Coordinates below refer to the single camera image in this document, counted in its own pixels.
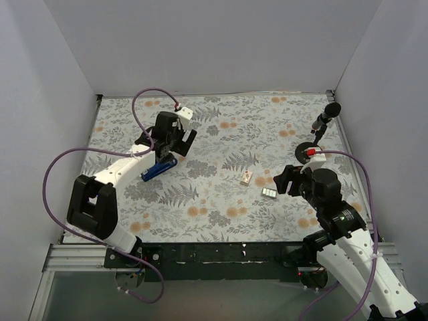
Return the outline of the white staple box tray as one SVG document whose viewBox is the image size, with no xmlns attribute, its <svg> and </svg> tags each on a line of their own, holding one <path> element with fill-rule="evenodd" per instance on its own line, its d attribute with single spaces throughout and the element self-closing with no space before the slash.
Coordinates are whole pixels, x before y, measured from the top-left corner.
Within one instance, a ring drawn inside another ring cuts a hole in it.
<svg viewBox="0 0 428 321">
<path fill-rule="evenodd" d="M 274 189 L 269 189 L 269 188 L 263 188 L 261 190 L 261 195 L 263 197 L 267 197 L 270 199 L 276 199 L 277 198 L 277 191 Z"/>
</svg>

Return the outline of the blue black stapler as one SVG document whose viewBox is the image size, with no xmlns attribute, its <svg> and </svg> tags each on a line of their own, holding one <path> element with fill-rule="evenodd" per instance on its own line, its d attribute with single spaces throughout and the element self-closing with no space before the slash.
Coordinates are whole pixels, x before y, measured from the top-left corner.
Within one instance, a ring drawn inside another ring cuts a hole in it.
<svg viewBox="0 0 428 321">
<path fill-rule="evenodd" d="M 168 171 L 169 169 L 175 167 L 177 165 L 177 159 L 172 155 L 169 154 L 163 162 L 157 162 L 155 165 L 153 165 L 151 168 L 145 170 L 141 174 L 141 178 L 144 182 L 147 182 L 160 174 Z"/>
</svg>

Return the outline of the white staple box sleeve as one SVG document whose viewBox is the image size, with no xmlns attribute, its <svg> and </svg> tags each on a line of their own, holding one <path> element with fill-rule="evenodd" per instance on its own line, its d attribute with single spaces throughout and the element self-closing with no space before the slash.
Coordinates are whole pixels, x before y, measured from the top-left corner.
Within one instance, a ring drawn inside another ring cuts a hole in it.
<svg viewBox="0 0 428 321">
<path fill-rule="evenodd" d="M 253 176 L 253 173 L 251 171 L 244 171 L 241 177 L 240 183 L 242 185 L 248 185 L 251 181 L 252 176 Z"/>
</svg>

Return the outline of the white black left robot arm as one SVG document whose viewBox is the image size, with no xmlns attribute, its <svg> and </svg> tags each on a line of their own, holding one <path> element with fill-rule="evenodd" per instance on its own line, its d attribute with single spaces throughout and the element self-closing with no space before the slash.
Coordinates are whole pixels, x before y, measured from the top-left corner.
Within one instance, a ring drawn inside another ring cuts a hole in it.
<svg viewBox="0 0 428 321">
<path fill-rule="evenodd" d="M 138 176 L 147 182 L 176 166 L 174 154 L 187 155 L 197 135 L 189 128 L 192 117 L 193 111 L 185 107 L 159 112 L 148 135 L 135 140 L 130 157 L 74 182 L 67 222 L 120 250 L 119 259 L 127 267 L 142 261 L 142 251 L 139 238 L 119 223 L 117 196 Z"/>
</svg>

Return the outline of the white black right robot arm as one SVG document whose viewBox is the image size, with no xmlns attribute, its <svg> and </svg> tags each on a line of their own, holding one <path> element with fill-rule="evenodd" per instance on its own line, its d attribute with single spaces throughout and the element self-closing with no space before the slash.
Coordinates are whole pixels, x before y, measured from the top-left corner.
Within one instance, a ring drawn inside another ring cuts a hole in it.
<svg viewBox="0 0 428 321">
<path fill-rule="evenodd" d="M 316 211 L 322 230 L 303 240 L 303 259 L 322 265 L 357 303 L 368 320 L 426 320 L 417 301 L 385 261 L 358 211 L 343 200 L 330 169 L 288 165 L 274 177 L 278 193 L 302 197 Z"/>
</svg>

